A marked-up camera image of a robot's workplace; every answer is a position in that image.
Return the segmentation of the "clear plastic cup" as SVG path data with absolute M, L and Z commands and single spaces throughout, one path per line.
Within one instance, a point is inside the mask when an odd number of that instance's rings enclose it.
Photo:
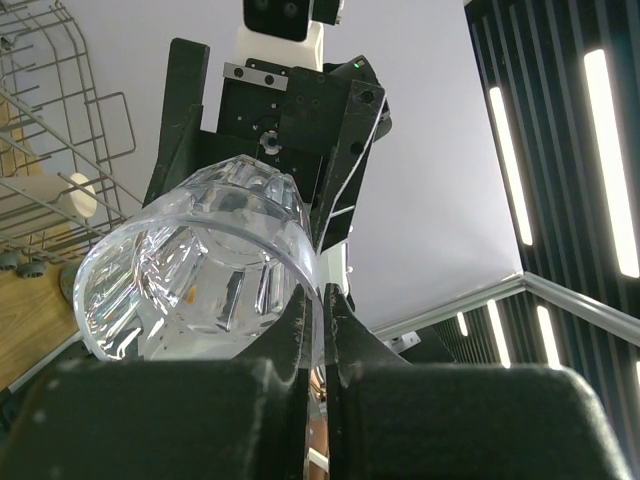
M 229 359 L 319 304 L 309 218 L 292 176 L 247 155 L 202 168 L 100 240 L 75 318 L 101 361 Z

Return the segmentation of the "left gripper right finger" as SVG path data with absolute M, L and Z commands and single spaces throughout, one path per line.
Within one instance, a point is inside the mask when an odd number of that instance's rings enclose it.
M 566 368 L 413 365 L 324 293 L 334 479 L 629 479 L 593 389 Z

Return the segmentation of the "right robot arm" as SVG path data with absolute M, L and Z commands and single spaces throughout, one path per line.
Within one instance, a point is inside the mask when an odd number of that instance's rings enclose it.
M 338 1 L 245 2 L 213 132 L 200 126 L 210 50 L 173 40 L 147 199 L 200 167 L 254 154 L 293 176 L 320 250 L 344 244 L 371 146 L 392 120 L 365 57 L 323 61 L 323 29 L 338 22 L 341 8 Z

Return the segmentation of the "beige plastic cup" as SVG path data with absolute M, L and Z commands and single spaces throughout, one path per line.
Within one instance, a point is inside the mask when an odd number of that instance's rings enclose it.
M 49 206 L 76 218 L 91 218 L 98 202 L 88 178 L 74 172 L 63 178 L 58 174 L 1 178 L 1 213 L 24 211 L 27 207 Z

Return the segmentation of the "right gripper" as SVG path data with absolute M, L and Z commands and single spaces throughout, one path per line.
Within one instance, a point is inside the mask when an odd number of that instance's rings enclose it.
M 170 43 L 148 206 L 195 170 L 210 48 Z M 214 159 L 248 155 L 294 177 L 321 254 L 350 232 L 370 146 L 388 132 L 386 92 L 365 58 L 321 71 L 249 59 L 226 63 Z

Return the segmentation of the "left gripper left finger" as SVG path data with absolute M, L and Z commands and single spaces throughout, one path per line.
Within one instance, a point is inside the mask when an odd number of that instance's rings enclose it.
M 231 360 L 56 365 L 1 453 L 5 479 L 300 479 L 308 299 Z

